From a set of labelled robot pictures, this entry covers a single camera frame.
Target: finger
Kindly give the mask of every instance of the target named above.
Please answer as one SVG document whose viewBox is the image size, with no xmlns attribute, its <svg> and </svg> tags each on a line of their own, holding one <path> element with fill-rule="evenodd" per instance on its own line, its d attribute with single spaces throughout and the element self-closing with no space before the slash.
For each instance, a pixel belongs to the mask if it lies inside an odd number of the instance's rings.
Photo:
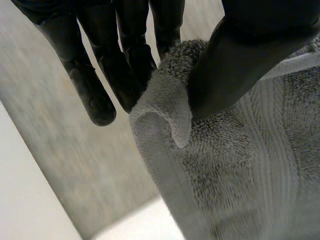
<svg viewBox="0 0 320 240">
<path fill-rule="evenodd" d="M 72 7 L 57 1 L 23 3 L 15 2 L 55 50 L 90 119 L 99 126 L 113 122 L 115 108 L 89 61 Z"/>
<path fill-rule="evenodd" d="M 112 91 L 129 113 L 143 88 L 120 50 L 114 4 L 106 0 L 78 1 L 77 17 Z"/>
<path fill-rule="evenodd" d="M 180 42 L 185 0 L 149 0 L 153 14 L 156 47 L 160 58 Z"/>
<path fill-rule="evenodd" d="M 123 52 L 134 74 L 146 88 L 152 71 L 157 68 L 145 37 L 148 0 L 117 0 L 115 7 Z"/>
</svg>

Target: white wall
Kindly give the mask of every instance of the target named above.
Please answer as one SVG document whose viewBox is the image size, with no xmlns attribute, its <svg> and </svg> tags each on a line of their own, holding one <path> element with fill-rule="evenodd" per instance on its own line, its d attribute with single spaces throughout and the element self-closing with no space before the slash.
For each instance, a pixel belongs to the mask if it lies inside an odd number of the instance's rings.
<svg viewBox="0 0 320 240">
<path fill-rule="evenodd" d="M 0 240 L 80 240 L 0 102 Z"/>
</svg>

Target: gloved hand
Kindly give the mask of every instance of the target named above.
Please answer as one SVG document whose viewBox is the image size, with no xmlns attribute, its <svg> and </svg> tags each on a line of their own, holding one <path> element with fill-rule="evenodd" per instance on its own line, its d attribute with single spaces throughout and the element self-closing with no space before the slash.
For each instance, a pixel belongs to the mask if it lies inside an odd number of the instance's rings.
<svg viewBox="0 0 320 240">
<path fill-rule="evenodd" d="M 69 74 L 90 117 L 112 123 L 116 110 L 83 46 L 77 19 L 97 62 L 126 112 L 145 90 L 155 61 L 146 44 L 149 3 L 160 58 L 180 41 L 185 0 L 12 0 L 46 37 Z M 118 44 L 119 26 L 121 52 Z"/>
<path fill-rule="evenodd" d="M 189 76 L 194 120 L 239 100 L 320 32 L 320 0 L 222 0 L 225 17 Z"/>
</svg>

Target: gray towel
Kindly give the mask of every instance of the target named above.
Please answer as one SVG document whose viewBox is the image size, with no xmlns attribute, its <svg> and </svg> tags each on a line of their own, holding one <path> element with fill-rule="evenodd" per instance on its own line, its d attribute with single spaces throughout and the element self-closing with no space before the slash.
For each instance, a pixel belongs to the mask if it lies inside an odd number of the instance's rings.
<svg viewBox="0 0 320 240">
<path fill-rule="evenodd" d="M 186 85 L 206 44 L 171 49 L 130 115 L 177 225 L 187 240 L 319 239 L 319 39 L 233 107 L 192 121 Z"/>
</svg>

